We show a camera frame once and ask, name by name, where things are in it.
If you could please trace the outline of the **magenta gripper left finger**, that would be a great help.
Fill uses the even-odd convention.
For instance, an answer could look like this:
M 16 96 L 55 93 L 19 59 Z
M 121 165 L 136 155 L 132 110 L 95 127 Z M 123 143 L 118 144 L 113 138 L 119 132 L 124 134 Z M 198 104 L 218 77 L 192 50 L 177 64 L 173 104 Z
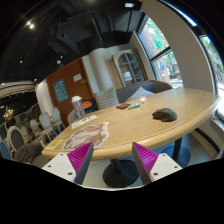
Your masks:
M 43 170 L 75 184 L 82 184 L 92 158 L 92 142 L 84 144 L 70 153 L 59 153 L 51 159 Z

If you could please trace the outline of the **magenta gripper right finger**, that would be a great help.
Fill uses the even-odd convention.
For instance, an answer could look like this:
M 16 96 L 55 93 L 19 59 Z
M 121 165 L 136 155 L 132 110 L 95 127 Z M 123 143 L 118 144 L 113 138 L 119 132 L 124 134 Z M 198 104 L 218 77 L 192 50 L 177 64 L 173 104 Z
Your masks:
M 136 142 L 132 143 L 132 154 L 139 176 L 144 185 L 150 184 L 182 169 L 182 167 L 166 153 L 157 154 Z

